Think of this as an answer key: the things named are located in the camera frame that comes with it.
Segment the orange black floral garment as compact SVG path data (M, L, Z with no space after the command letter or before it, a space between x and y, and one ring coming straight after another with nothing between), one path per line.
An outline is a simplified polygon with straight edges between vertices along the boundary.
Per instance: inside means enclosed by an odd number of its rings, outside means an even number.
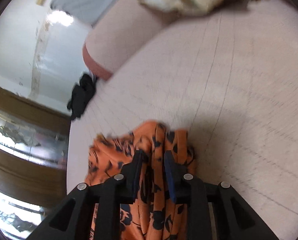
M89 148L89 168L85 182L101 184L120 173L136 153L142 155L137 198L120 206L121 239L185 239L187 206L174 204L164 172L164 155L195 174L193 147L185 129L170 130L157 121L146 121L121 137L98 134Z

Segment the brown wooden glass cabinet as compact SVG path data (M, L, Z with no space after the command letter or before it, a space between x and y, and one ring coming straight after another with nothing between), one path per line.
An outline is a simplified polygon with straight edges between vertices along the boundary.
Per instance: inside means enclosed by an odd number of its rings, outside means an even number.
M70 120L0 87L0 230L26 239L66 195Z

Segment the pink checked bed mattress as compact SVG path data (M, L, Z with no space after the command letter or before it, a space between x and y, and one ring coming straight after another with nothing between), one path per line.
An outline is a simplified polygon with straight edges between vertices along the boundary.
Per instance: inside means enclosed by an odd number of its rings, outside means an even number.
M171 24L71 124L67 189L98 133L186 128L206 182L229 182L280 239L298 237L298 9L262 0Z

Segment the small tan wall plate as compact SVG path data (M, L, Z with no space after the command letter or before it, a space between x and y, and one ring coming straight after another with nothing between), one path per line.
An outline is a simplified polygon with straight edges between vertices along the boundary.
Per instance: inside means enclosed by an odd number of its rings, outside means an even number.
M36 4L39 6L43 6L46 0L37 0Z

